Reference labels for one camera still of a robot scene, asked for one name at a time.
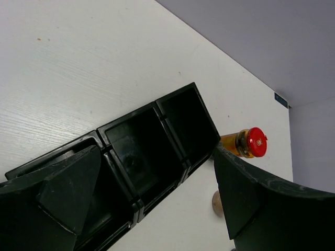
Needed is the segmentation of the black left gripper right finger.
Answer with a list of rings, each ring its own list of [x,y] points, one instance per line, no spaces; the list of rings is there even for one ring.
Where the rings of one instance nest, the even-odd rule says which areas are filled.
[[[334,194],[305,187],[219,146],[214,168],[236,250],[334,250]]]

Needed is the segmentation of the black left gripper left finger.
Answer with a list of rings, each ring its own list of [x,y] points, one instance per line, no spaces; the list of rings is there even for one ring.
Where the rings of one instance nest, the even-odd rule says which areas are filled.
[[[90,146],[1,183],[1,250],[73,250],[100,166],[100,151]]]

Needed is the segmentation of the pink-cap spice shaker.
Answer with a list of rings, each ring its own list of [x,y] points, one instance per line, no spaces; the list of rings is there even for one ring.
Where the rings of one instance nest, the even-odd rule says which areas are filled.
[[[220,197],[220,193],[218,190],[213,194],[213,197],[212,197],[212,209],[217,217],[219,218],[224,217],[221,197]]]

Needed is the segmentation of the red-lid sauce jar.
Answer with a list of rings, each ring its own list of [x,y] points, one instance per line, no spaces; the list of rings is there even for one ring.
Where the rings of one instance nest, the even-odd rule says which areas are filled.
[[[223,135],[220,137],[220,143],[238,157],[263,157],[267,151],[267,137],[258,127]]]

